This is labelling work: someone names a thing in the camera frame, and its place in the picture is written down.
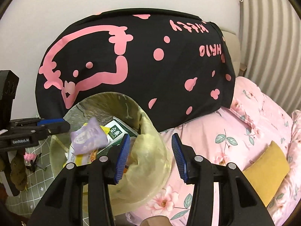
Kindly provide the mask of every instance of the floral pattern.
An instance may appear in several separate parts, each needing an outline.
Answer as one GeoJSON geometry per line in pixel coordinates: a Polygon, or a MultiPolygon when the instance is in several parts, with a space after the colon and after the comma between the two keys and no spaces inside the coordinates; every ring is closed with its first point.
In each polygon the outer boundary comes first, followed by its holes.
{"type": "Polygon", "coordinates": [[[146,209],[151,211],[152,216],[168,216],[175,208],[178,199],[179,193],[173,191],[172,187],[168,185],[146,204],[146,209]]]}

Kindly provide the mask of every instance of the pink cartoon print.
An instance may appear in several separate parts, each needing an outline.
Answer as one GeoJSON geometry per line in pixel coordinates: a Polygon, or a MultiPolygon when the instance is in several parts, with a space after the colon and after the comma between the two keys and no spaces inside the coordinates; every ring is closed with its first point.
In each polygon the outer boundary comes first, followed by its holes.
{"type": "Polygon", "coordinates": [[[195,86],[195,83],[197,82],[197,77],[193,78],[193,79],[188,79],[185,84],[184,87],[187,91],[192,91],[193,87],[195,86]]]}
{"type": "Polygon", "coordinates": [[[211,91],[210,96],[211,96],[213,99],[217,100],[217,99],[219,98],[219,94],[220,94],[220,92],[219,92],[219,90],[216,88],[215,90],[212,90],[212,91],[211,91]]]}
{"type": "Polygon", "coordinates": [[[165,36],[165,37],[163,38],[163,40],[164,40],[165,43],[170,43],[170,38],[169,38],[169,36],[165,36]]]}
{"type": "Polygon", "coordinates": [[[148,108],[151,109],[155,102],[157,101],[157,98],[153,98],[148,102],[148,108]]]}
{"type": "MultiPolygon", "coordinates": [[[[195,23],[195,25],[191,24],[191,23],[184,24],[180,21],[177,21],[177,24],[182,25],[183,28],[188,30],[190,33],[192,32],[192,30],[195,30],[197,33],[199,33],[199,30],[202,33],[204,33],[204,32],[209,33],[209,31],[202,24],[197,24],[197,23],[195,23]]],[[[178,30],[182,31],[182,28],[179,27],[178,25],[176,25],[172,20],[170,20],[170,25],[174,31],[178,31],[178,30]]]]}
{"type": "Polygon", "coordinates": [[[208,57],[210,56],[216,56],[216,55],[222,55],[222,60],[224,59],[225,61],[225,57],[222,54],[222,49],[221,49],[221,44],[213,44],[213,45],[201,45],[199,48],[200,51],[200,56],[203,57],[206,53],[206,55],[208,57]]]}
{"type": "Polygon", "coordinates": [[[164,58],[164,51],[160,48],[154,50],[154,59],[160,61],[164,58]]]}
{"type": "Polygon", "coordinates": [[[231,81],[231,76],[229,74],[226,74],[225,77],[226,77],[227,81],[231,81]]]}
{"type": "Polygon", "coordinates": [[[78,77],[78,70],[77,69],[73,72],[73,76],[78,77]]]}
{"type": "Polygon", "coordinates": [[[91,69],[92,67],[93,67],[93,63],[92,62],[86,63],[86,68],[91,69]]]}
{"type": "Polygon", "coordinates": [[[133,16],[138,17],[140,19],[148,19],[150,17],[150,14],[135,14],[133,16]]]}
{"type": "Polygon", "coordinates": [[[186,115],[189,115],[192,112],[192,106],[189,106],[186,110],[186,115]]]}
{"type": "MultiPolygon", "coordinates": [[[[133,36],[126,34],[125,31],[127,27],[125,26],[115,26],[115,25],[96,25],[81,29],[69,35],[62,37],[57,41],[52,48],[47,52],[43,60],[42,66],[39,69],[39,74],[44,74],[47,81],[44,84],[44,88],[48,89],[51,86],[55,86],[57,89],[61,90],[62,97],[67,109],[70,109],[75,102],[75,99],[80,91],[86,91],[100,84],[119,84],[122,83],[128,75],[128,63],[126,58],[123,56],[126,50],[127,42],[133,40],[133,36]],[[110,72],[97,72],[93,76],[83,79],[78,83],[67,82],[60,79],[61,72],[59,70],[53,71],[57,64],[53,61],[55,55],[62,49],[66,44],[74,39],[81,36],[91,34],[98,31],[108,31],[110,35],[109,42],[114,44],[114,52],[117,55],[116,73],[110,72]]],[[[93,67],[92,62],[86,64],[88,69],[93,67]]],[[[73,72],[73,76],[76,77],[78,73],[73,72]]]]}

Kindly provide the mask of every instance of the pink comforter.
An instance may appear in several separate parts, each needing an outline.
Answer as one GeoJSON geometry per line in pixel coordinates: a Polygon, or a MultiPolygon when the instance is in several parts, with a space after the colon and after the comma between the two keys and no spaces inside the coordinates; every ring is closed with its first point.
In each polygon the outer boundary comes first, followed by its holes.
{"type": "MultiPolygon", "coordinates": [[[[239,106],[244,106],[241,110],[250,114],[248,118],[241,118],[236,112],[234,114],[233,110],[231,112],[221,108],[214,113],[162,132],[162,137],[172,150],[171,136],[178,133],[182,143],[192,146],[196,154],[215,164],[226,165],[228,162],[234,162],[241,170],[255,162],[270,142],[275,141],[287,156],[291,167],[268,206],[275,225],[281,226],[301,196],[299,193],[301,176],[298,176],[301,174],[301,146],[298,146],[301,143],[301,112],[295,111],[293,118],[289,117],[269,97],[256,90],[254,83],[248,81],[245,78],[236,81],[237,88],[233,98],[236,101],[239,99],[239,106]],[[257,102],[258,116],[254,116],[256,111],[248,112],[247,106],[250,104],[248,101],[257,102]]],[[[186,185],[180,179],[173,160],[166,186],[146,205],[128,213],[127,218],[133,224],[140,225],[145,218],[165,215],[172,225],[184,226],[189,216],[193,189],[193,185],[186,185]]],[[[219,187],[218,183],[215,183],[212,225],[217,226],[218,222],[219,187]]]]}

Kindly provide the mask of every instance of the human hand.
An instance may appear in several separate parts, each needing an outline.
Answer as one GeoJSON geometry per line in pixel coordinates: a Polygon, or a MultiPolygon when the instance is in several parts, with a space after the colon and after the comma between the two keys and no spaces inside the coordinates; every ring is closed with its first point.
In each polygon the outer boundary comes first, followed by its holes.
{"type": "Polygon", "coordinates": [[[169,219],[165,216],[154,216],[143,220],[140,226],[172,226],[169,219]]]}

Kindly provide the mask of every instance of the plastic garbage bag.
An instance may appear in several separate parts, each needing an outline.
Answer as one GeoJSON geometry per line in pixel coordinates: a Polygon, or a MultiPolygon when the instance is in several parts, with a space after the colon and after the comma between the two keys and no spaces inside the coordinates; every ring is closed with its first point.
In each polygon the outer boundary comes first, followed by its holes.
{"type": "MultiPolygon", "coordinates": [[[[171,155],[147,114],[126,95],[106,92],[90,96],[72,107],[64,119],[70,123],[72,132],[92,117],[104,126],[113,116],[140,133],[130,151],[127,172],[118,185],[109,185],[113,214],[119,215],[142,206],[164,187],[170,175],[171,155]]],[[[62,170],[69,146],[68,133],[52,137],[50,163],[54,176],[62,170]]],[[[84,186],[84,211],[88,206],[87,191],[84,186]]]]}

